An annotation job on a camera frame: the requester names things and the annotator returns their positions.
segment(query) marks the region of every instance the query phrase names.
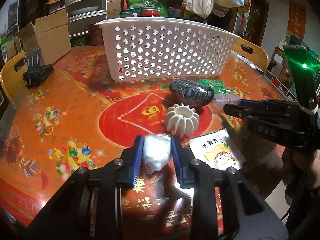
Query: green ball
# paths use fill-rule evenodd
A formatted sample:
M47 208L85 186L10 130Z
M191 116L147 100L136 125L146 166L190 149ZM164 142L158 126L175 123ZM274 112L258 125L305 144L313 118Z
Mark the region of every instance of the green ball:
M69 155L71 158L76 157L78 155L78 150L77 149L71 149L69 152Z

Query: white floor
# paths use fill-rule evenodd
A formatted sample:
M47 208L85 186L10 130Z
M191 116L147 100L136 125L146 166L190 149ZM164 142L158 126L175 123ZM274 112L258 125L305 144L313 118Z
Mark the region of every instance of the white floor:
M284 216L284 214L289 209L289 205L285 201L284 192L285 192L285 185L281 180L278 186L274 189L274 191L266 198L266 202L280 219ZM286 221L287 221L287 218L285 218L282 222L285 224Z

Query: white pumpkin-shaped vase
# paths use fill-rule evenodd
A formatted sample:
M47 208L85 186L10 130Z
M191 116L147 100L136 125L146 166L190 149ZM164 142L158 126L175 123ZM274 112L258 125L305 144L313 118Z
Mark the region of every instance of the white pumpkin-shaped vase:
M199 115L194 108L174 104L168 108L163 121L167 131L173 135L178 134L181 138L190 137L198 129Z

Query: blue ball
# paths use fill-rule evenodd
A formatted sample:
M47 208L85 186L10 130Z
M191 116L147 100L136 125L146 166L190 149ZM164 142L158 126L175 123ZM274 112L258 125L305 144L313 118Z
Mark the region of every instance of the blue ball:
M90 149L89 146L84 146L84 147L82 148L82 154L83 154L83 155L89 155L90 153L91 153L91 149Z

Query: white card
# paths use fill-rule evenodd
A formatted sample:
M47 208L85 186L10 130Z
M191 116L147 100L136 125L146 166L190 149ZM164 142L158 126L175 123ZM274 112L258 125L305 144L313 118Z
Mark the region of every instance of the white card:
M211 168L225 171L232 166L240 170L245 162L226 129L193 138L189 145L195 158L207 163Z

